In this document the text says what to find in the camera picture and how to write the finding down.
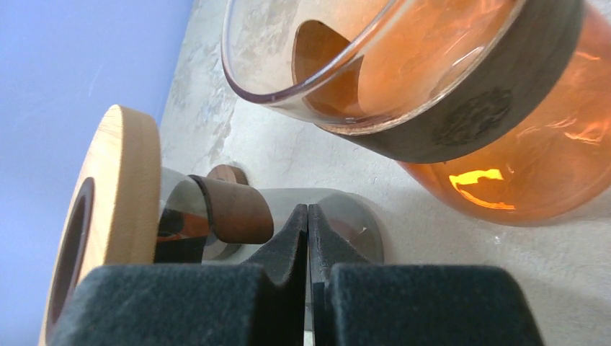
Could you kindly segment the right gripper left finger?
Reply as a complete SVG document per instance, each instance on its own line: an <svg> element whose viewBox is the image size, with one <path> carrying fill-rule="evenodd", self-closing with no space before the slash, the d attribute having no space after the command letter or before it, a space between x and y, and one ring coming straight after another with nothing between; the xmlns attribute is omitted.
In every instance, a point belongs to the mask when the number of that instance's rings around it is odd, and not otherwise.
<svg viewBox="0 0 611 346"><path fill-rule="evenodd" d="M302 345L308 208L238 265L107 265L78 285L52 345Z"/></svg>

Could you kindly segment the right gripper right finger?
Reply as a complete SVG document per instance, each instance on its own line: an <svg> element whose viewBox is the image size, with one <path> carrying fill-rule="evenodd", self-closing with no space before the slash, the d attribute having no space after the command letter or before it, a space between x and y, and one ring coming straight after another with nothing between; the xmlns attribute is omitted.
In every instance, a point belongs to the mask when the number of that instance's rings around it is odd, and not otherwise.
<svg viewBox="0 0 611 346"><path fill-rule="evenodd" d="M517 281L499 267L375 265L308 208L315 345L542 345Z"/></svg>

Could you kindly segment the wooden ring dripper stand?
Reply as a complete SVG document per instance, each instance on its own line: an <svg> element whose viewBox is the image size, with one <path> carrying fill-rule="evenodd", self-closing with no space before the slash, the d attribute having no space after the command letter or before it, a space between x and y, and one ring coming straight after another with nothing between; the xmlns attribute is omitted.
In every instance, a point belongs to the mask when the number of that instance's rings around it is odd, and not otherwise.
<svg viewBox="0 0 611 346"><path fill-rule="evenodd" d="M384 261L382 225L366 199L324 188L262 189L167 169L151 116L114 105L89 146L68 209L39 343L78 285L107 265L238 265L278 234L297 205L318 205L371 263ZM310 251L304 332L313 326Z"/></svg>

